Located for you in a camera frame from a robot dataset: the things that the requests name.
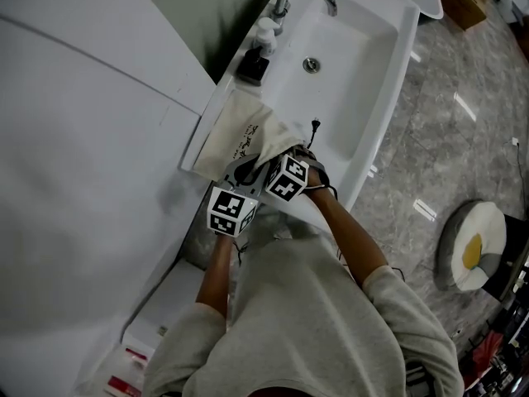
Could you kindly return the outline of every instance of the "hand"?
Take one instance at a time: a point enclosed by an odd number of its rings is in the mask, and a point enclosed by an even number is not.
[[[314,153],[312,153],[307,147],[304,146],[297,146],[299,150],[309,155],[310,158],[316,160],[316,156]],[[317,187],[318,185],[322,185],[322,180],[320,179],[320,175],[318,174],[317,170],[314,168],[309,168],[308,170],[308,179],[307,179],[307,187]]]

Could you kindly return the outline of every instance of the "egg-shaped cushion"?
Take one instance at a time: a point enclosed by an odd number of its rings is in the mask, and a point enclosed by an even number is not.
[[[496,204],[465,204],[450,217],[441,235],[439,282],[461,291],[481,288],[498,269],[506,241],[505,217]]]

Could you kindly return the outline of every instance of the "sink drain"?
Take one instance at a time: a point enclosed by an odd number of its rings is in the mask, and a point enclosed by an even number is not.
[[[319,72],[320,70],[320,62],[318,62],[316,59],[312,57],[307,57],[303,61],[303,68],[309,73],[309,74],[315,74],[316,72]]]

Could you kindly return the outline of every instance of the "cloth bag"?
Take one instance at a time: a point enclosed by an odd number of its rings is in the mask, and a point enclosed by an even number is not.
[[[244,155],[260,154],[255,168],[303,143],[257,98],[234,90],[200,151],[193,170],[218,181],[226,167]]]

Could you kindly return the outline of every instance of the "white sink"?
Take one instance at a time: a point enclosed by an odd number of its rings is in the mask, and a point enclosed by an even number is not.
[[[322,0],[289,1],[284,32],[278,36],[264,84],[254,87],[233,76],[250,48],[255,35],[252,28],[217,86],[182,167],[191,169],[227,95],[239,88],[260,98],[306,141],[312,132],[311,120],[319,118],[322,124],[311,150],[326,166],[339,200],[350,210],[393,113],[419,9],[409,0],[336,0],[338,15],[330,17]],[[319,72],[309,74],[303,69],[306,57],[320,62]],[[268,194],[261,194],[261,199],[326,229],[322,216],[304,195],[290,203]]]

